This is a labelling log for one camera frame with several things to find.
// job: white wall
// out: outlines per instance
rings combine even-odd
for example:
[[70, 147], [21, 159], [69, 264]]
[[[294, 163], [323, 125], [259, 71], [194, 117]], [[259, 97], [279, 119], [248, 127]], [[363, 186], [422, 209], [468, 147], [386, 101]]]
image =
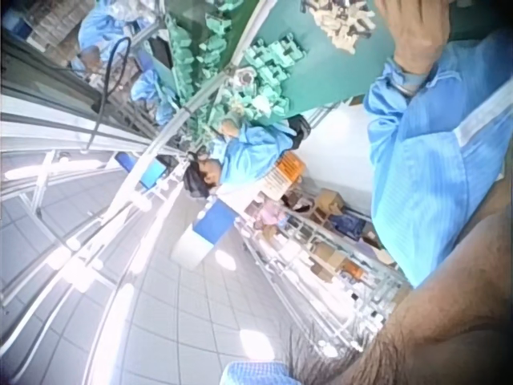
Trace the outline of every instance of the white wall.
[[[308, 111], [306, 119], [315, 111]], [[296, 154], [306, 163], [305, 182], [338, 191], [352, 209], [370, 214], [373, 169], [362, 105], [342, 104], [331, 111], [301, 144]]]

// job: orange label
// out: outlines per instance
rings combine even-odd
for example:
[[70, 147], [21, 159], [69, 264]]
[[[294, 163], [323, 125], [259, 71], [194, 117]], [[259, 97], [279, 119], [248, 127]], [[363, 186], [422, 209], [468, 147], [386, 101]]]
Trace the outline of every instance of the orange label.
[[296, 181], [305, 170], [305, 164], [290, 151], [278, 160], [277, 167], [291, 182]]

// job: cuff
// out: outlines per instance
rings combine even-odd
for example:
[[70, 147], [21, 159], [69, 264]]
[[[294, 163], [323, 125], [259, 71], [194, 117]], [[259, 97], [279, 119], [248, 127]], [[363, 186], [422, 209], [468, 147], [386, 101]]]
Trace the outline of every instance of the cuff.
[[388, 59], [386, 62], [385, 75], [389, 76], [390, 82], [399, 91], [407, 95], [414, 95], [426, 82], [429, 73], [416, 75], [404, 72], [395, 61]]

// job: blue uniform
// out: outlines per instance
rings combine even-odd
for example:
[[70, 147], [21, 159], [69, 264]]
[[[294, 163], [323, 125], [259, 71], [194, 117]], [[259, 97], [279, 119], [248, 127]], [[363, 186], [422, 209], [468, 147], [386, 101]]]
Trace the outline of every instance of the blue uniform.
[[[78, 35], [80, 50], [97, 46], [104, 64], [107, 63], [114, 45], [125, 36], [123, 27], [127, 25], [126, 22], [116, 20], [107, 13], [107, 6], [111, 2], [100, 1], [82, 21]], [[127, 43], [121, 43], [116, 52], [122, 54], [126, 46]], [[139, 50], [136, 58], [143, 71], [151, 68], [152, 60], [147, 52]]]
[[499, 31], [450, 43], [413, 99], [393, 62], [365, 98], [374, 166], [372, 218], [412, 285], [449, 255], [495, 182], [513, 130], [513, 44]]
[[239, 137], [228, 142], [221, 161], [220, 182], [244, 184], [259, 180], [271, 170], [281, 154], [293, 146], [296, 132], [282, 124], [248, 127], [242, 123]]
[[230, 363], [224, 369], [220, 385], [301, 385], [289, 377], [283, 363]]
[[134, 83], [130, 90], [131, 99], [156, 101], [158, 103], [155, 120], [159, 126], [165, 125], [175, 114], [173, 103], [176, 93], [169, 87], [161, 84], [157, 71], [145, 71]]

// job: black cable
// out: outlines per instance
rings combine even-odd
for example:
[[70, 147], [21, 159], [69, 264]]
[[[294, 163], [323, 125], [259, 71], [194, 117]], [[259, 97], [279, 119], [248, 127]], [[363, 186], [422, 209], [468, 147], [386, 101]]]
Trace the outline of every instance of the black cable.
[[[119, 44], [123, 43], [124, 41], [127, 41], [127, 50], [125, 52], [125, 55], [123, 56], [123, 63], [121, 64], [121, 75], [119, 76], [118, 80], [116, 81], [114, 87], [109, 91], [109, 80], [111, 79], [112, 63], [114, 62], [115, 53], [118, 50]], [[107, 62], [107, 69], [105, 71], [105, 80], [103, 82], [102, 101], [99, 105], [98, 118], [96, 119], [95, 128], [93, 128], [93, 132], [91, 133], [91, 138], [89, 139], [89, 142], [87, 143], [85, 151], [89, 150], [89, 147], [92, 145], [93, 140], [96, 136], [96, 132], [98, 132], [99, 125], [102, 123], [103, 113], [105, 112], [105, 104], [107, 103], [107, 98], [110, 95], [112, 95], [112, 92], [114, 92], [115, 89], [121, 83], [121, 80], [125, 73], [125, 68], [127, 66], [128, 54], [130, 53], [130, 47], [131, 47], [131, 39], [127, 36], [118, 40], [115, 43], [115, 45], [112, 47], [112, 51], [109, 56], [109, 60]]]

